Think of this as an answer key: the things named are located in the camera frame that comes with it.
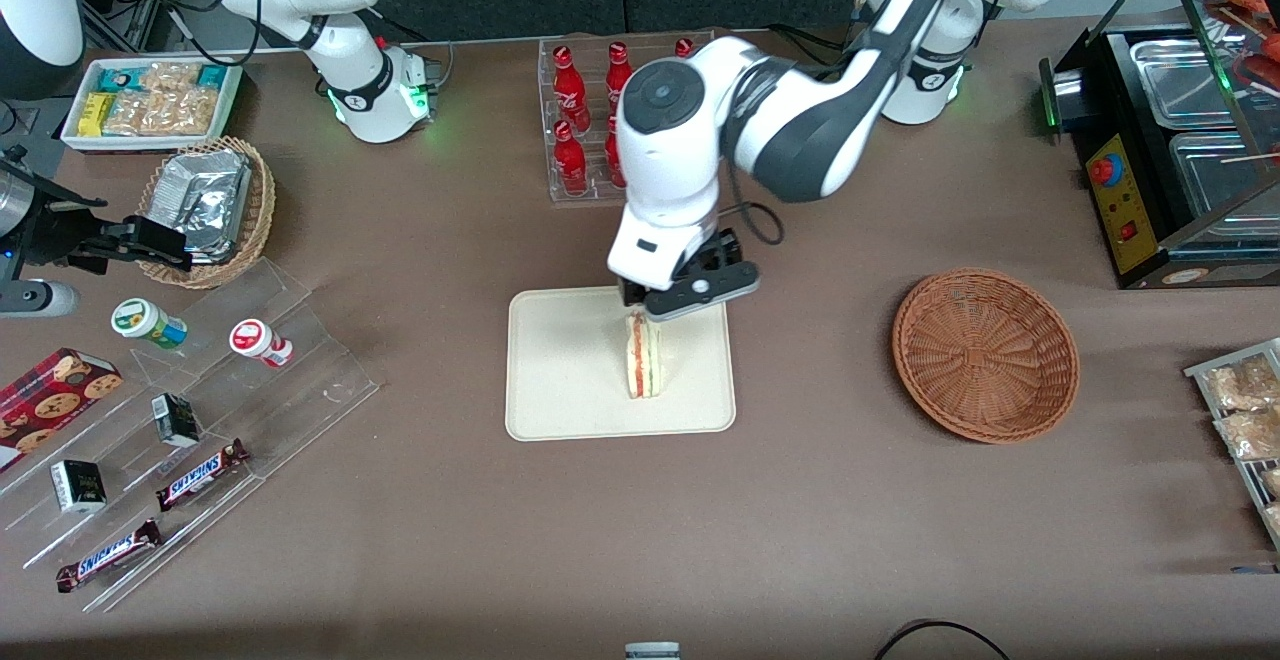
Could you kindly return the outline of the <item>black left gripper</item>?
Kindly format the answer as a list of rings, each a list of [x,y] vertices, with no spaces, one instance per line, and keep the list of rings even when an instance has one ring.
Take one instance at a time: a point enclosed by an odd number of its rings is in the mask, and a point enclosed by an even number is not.
[[[681,260],[672,281],[673,287],[690,287],[692,292],[745,290],[749,287],[749,263],[736,233],[731,228],[713,233]],[[620,295],[628,312],[644,312],[649,292],[649,287],[620,280]]]

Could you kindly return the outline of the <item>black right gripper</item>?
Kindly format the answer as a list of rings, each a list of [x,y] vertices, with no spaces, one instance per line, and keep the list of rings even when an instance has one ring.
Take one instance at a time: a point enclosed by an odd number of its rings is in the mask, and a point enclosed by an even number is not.
[[[46,178],[31,178],[27,183],[33,200],[18,224],[20,263],[56,265],[91,274],[108,272],[109,262],[159,263],[191,271],[192,258],[182,232],[142,215],[102,223],[93,208],[102,208],[108,201],[84,198]],[[108,246],[84,244],[97,237]]]

